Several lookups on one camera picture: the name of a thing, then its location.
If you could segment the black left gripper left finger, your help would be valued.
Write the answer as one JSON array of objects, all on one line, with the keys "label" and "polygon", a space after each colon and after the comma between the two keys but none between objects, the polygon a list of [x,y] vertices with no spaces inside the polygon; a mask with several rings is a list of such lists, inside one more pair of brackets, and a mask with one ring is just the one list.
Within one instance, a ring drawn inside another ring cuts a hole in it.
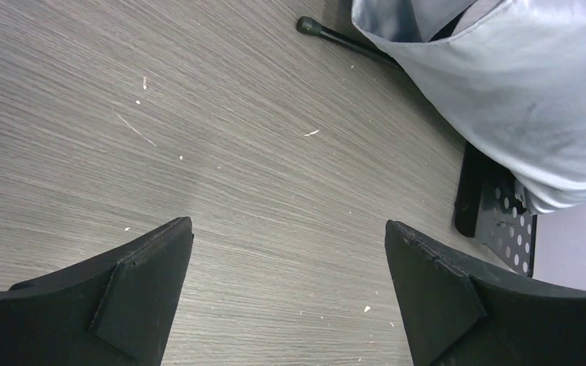
[{"label": "black left gripper left finger", "polygon": [[159,365],[194,235],[179,217],[0,291],[0,365]]}]

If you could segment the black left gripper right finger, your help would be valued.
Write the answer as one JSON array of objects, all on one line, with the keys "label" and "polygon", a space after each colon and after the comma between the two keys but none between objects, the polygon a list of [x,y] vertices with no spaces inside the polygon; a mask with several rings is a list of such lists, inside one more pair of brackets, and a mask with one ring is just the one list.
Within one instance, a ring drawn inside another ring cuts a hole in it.
[{"label": "black left gripper right finger", "polygon": [[515,274],[386,224],[415,365],[586,365],[586,291]]}]

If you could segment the grey pillowcase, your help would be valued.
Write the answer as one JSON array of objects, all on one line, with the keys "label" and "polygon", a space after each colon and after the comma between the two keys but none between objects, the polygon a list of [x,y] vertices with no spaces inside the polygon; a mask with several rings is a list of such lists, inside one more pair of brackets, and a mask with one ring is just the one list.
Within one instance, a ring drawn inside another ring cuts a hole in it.
[{"label": "grey pillowcase", "polygon": [[351,19],[531,212],[586,202],[586,1],[355,1]]}]

